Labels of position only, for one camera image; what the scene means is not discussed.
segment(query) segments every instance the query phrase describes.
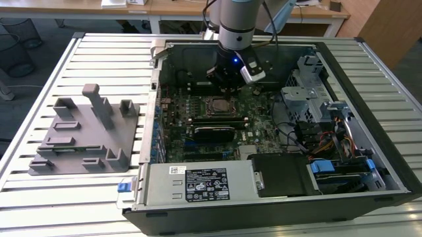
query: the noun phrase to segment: blue release tab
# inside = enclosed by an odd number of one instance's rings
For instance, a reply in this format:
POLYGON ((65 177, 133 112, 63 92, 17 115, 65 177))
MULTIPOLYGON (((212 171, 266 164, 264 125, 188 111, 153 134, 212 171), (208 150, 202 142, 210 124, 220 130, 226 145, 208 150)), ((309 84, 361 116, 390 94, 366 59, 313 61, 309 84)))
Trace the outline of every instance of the blue release tab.
POLYGON ((312 164, 313 173, 334 172, 334 165, 329 160, 316 160, 312 164))
POLYGON ((376 163, 372 159, 368 159, 368 165, 372 171, 376 170, 376 163))
POLYGON ((119 193, 129 193, 129 192, 131 192, 131 183, 119 183, 118 184, 118 192, 119 193))

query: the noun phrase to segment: slotted metal tabletop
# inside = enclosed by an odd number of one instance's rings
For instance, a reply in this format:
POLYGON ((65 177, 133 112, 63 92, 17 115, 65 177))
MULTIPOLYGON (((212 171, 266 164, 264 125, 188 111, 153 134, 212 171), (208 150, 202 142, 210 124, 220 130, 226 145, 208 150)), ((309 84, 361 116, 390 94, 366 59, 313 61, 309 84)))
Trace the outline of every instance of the slotted metal tabletop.
MULTIPOLYGON (((137 176, 153 67, 154 39, 194 39, 190 35, 86 34, 73 39, 42 94, 0 161, 0 236, 142 237, 117 208, 117 184, 137 176), (86 83, 101 85, 110 103, 141 104, 131 168, 126 173, 29 175, 59 97, 89 103, 86 83)), ((353 39, 285 37, 281 41, 324 41, 386 130, 413 171, 422 179, 422 109, 415 97, 365 43, 353 39)), ((340 98, 342 94, 332 81, 340 98)), ((122 194, 131 201, 131 193, 122 194)), ((422 236, 422 199, 380 209, 353 221, 189 234, 183 236, 422 236)))

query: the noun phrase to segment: motherboard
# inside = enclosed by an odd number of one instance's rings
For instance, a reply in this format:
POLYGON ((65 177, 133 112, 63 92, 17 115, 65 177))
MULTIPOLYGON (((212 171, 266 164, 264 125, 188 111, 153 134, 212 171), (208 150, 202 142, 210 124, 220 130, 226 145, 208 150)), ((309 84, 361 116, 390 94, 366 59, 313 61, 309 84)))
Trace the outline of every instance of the motherboard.
POLYGON ((274 92, 245 86, 226 98, 188 85, 163 86, 162 95, 167 163, 241 160, 282 151, 272 121, 274 92))

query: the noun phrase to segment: mesh trash bin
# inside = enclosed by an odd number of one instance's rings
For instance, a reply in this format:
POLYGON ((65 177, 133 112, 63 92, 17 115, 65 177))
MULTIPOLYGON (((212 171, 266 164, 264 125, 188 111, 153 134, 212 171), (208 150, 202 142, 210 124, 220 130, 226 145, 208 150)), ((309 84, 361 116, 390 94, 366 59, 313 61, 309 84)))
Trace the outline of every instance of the mesh trash bin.
POLYGON ((14 78, 23 77, 35 70, 34 62, 19 43, 18 35, 0 35, 0 68, 14 78))
POLYGON ((0 24, 10 34, 18 35, 26 48, 35 48, 43 41, 31 19, 2 18, 0 24))

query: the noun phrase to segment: printed warning label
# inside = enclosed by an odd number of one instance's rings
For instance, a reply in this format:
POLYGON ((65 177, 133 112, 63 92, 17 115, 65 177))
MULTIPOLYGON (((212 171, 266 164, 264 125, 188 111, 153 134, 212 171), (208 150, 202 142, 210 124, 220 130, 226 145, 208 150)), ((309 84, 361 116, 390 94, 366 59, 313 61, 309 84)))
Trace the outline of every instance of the printed warning label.
POLYGON ((186 200, 230 200, 226 168, 186 170, 186 200))

